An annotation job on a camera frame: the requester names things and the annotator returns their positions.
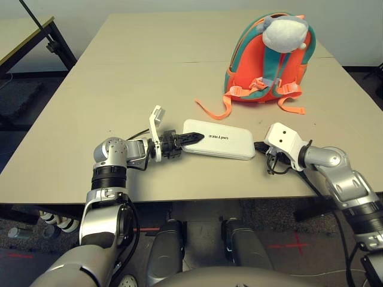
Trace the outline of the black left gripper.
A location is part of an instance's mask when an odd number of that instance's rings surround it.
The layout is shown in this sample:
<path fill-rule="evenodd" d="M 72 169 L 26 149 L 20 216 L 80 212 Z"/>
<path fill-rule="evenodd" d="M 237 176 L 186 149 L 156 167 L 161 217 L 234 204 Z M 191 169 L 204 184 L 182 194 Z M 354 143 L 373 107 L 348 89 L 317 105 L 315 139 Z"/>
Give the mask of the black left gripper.
<path fill-rule="evenodd" d="M 205 136 L 201 133 L 191 132 L 176 134 L 175 130 L 164 131 L 159 136 L 161 157 L 168 160 L 177 158 L 181 155 L 182 146 L 193 145 L 200 142 Z"/>

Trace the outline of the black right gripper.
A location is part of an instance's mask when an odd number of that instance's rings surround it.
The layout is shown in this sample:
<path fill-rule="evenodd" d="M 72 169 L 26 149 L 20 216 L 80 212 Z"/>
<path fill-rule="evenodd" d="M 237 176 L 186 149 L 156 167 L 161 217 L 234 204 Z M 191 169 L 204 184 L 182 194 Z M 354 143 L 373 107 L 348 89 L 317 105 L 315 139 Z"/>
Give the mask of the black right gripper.
<path fill-rule="evenodd" d="M 274 168 L 277 163 L 282 163 L 291 168 L 290 159 L 283 152 L 278 152 L 276 148 L 271 147 L 264 142 L 255 142 L 254 148 L 260 153 L 266 153 L 268 168 Z"/>

